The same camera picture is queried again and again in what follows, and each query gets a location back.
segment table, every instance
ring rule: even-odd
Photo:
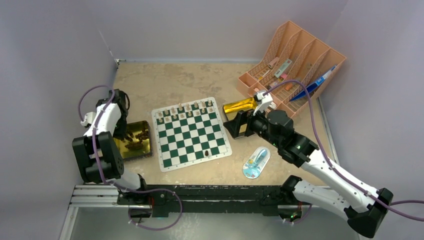
[[[236,90],[237,78],[254,64],[238,63],[139,63],[120,62],[114,88],[126,92],[131,101],[128,123],[147,120],[152,126],[151,111],[178,103],[214,97],[219,109],[223,104],[245,97]],[[329,157],[333,157],[331,135],[325,127],[320,104],[313,103],[318,136]],[[311,117],[306,109],[294,119],[294,129],[314,142]],[[317,186],[325,185],[312,174],[282,160],[277,149],[252,135],[234,140],[230,137],[232,155],[169,172],[161,172],[158,153],[153,146],[153,157],[134,159],[125,169],[141,174],[147,184],[177,185],[281,185],[290,175],[298,176]],[[242,174],[242,166],[257,147],[267,147],[271,157],[256,179]]]

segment white oval package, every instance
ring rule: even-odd
[[[271,152],[264,146],[258,147],[243,164],[243,174],[248,179],[259,177],[271,157]]]

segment chessboard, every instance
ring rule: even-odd
[[[213,97],[154,109],[151,116],[162,172],[233,153]]]

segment chessboard border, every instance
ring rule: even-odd
[[[215,159],[228,157],[228,156],[231,156],[233,154],[233,150],[231,149],[230,141],[229,141],[229,138],[227,136],[227,132],[226,132],[226,129],[224,127],[224,122],[221,118],[221,113],[218,109],[218,104],[217,104],[217,101],[215,100],[215,98],[214,97],[207,97],[207,98],[203,98],[203,99],[199,99],[199,100],[189,101],[189,102],[185,102],[184,105],[185,104],[192,105],[192,104],[195,104],[195,102],[197,102],[199,104],[200,101],[207,103],[207,102],[209,102],[209,100],[212,101],[212,106],[214,108],[216,118],[217,118],[218,123],[219,123],[220,128],[221,128],[222,137],[224,138],[225,146],[227,148],[227,152],[223,152],[223,153],[213,155],[213,156],[207,156],[207,157],[204,157],[204,158],[201,158],[201,159],[196,159],[196,160],[193,160],[193,161],[188,161],[188,162],[181,163],[181,164],[178,164],[178,165],[164,167],[164,163],[163,163],[164,161],[162,159],[162,154],[159,154],[159,152],[162,152],[162,151],[160,150],[161,149],[161,143],[159,141],[158,123],[156,121],[155,116],[156,116],[156,113],[159,112],[159,111],[165,111],[165,109],[171,109],[172,107],[177,109],[179,106],[178,106],[178,104],[175,104],[175,105],[170,105],[170,106],[166,106],[166,107],[156,108],[156,109],[153,109],[151,111],[151,118],[152,118],[152,123],[153,123],[152,125],[153,125],[153,129],[154,129],[154,142],[156,143],[157,159],[159,161],[159,167],[160,167],[161,172],[165,173],[165,172],[173,171],[173,170],[176,170],[176,169],[189,167],[189,166],[192,166],[192,165],[195,165],[195,164],[200,164],[200,163],[209,162],[209,161],[212,161],[212,160],[215,160]]]

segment blue marker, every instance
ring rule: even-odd
[[[337,65],[332,66],[332,68],[330,68],[330,70],[328,70],[326,73],[324,73],[324,75],[322,75],[321,77],[319,77],[317,80],[315,80],[313,83],[309,84],[306,89],[308,93],[312,93],[315,89],[317,89],[329,76],[330,74],[333,72],[333,70],[336,68]],[[301,91],[299,92],[297,95],[295,95],[292,99],[290,99],[291,101],[303,98],[306,96],[305,91]]]

